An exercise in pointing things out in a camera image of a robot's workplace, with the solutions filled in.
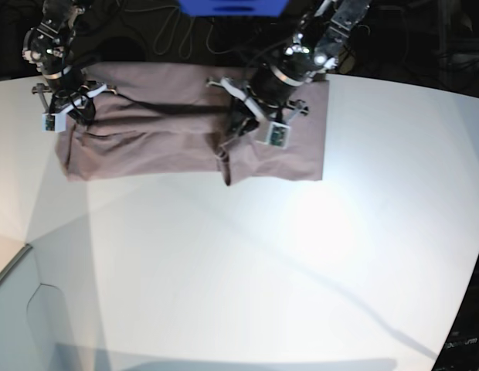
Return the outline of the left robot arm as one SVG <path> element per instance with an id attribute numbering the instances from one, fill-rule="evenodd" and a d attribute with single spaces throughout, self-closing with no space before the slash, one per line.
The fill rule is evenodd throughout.
<path id="1" fill-rule="evenodd" d="M 258 52 L 239 79 L 208 80 L 208 86 L 231 97 L 227 141 L 254 131 L 258 142 L 286 148 L 292 120 L 309 113 L 308 104 L 293 94 L 338 66 L 339 53 L 371 3 L 320 1 L 300 18 L 290 37 Z"/>

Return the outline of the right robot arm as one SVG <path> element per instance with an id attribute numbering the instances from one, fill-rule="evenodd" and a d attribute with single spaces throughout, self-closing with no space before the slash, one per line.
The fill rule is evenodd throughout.
<path id="1" fill-rule="evenodd" d="M 44 1 L 40 23 L 25 34 L 22 57 L 43 78 L 31 93 L 42 104 L 44 131 L 65 131 L 69 119 L 92 124 L 96 116 L 94 98 L 115 91 L 106 83 L 90 80 L 86 66 L 73 54 L 78 25 L 92 5 L 92 1 Z"/>

